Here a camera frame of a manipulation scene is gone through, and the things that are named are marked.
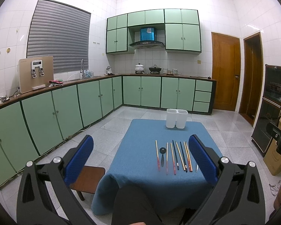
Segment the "wooden stool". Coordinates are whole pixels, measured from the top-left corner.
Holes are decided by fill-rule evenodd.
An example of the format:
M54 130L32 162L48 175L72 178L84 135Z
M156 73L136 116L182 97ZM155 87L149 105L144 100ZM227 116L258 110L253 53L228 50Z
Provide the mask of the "wooden stool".
M94 194L97 185L105 174L105 168L84 166L75 183L70 184L70 189L76 190L79 198L84 201L81 192Z

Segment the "table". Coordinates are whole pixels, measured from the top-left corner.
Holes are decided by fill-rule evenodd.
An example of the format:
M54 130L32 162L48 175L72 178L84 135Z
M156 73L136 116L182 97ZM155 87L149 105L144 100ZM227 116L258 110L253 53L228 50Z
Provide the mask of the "table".
M180 206L197 209L212 187L204 179L200 168L196 172L197 163L192 155L193 172L183 171L177 150L180 170L176 170L177 174L174 175L170 149L172 140L179 144L180 141L188 142L192 134L196 134L205 146L213 148L222 156L205 127L199 122L186 122L184 129L168 129L164 120L132 120L109 170L97 186L91 206L94 214L111 213L117 191L125 185L140 187L151 200L157 214L166 214ZM164 167L160 167L158 172L155 140L158 149L166 148L167 142L169 143L168 175L166 155Z

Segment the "white plastic container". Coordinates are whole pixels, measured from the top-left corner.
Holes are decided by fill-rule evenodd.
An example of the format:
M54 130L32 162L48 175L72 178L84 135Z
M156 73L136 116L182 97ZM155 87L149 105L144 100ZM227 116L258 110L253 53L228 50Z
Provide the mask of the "white plastic container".
M174 128L176 123L178 111L176 109L167 109L167 122L165 126L167 128Z
M177 110L176 127L183 129L185 127L188 112L187 110Z

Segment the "window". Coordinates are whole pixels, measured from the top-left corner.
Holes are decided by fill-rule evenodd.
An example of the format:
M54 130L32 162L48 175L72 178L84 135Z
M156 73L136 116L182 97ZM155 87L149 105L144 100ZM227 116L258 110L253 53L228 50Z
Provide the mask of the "window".
M53 56L54 73L88 69L90 13L55 1L38 0L27 43L27 58Z

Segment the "person's leg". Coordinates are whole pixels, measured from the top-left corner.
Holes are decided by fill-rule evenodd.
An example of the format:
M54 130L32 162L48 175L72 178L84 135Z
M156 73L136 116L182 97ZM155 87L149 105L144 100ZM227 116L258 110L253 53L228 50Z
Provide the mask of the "person's leg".
M163 225L144 192L135 186L125 186L117 192L111 225Z

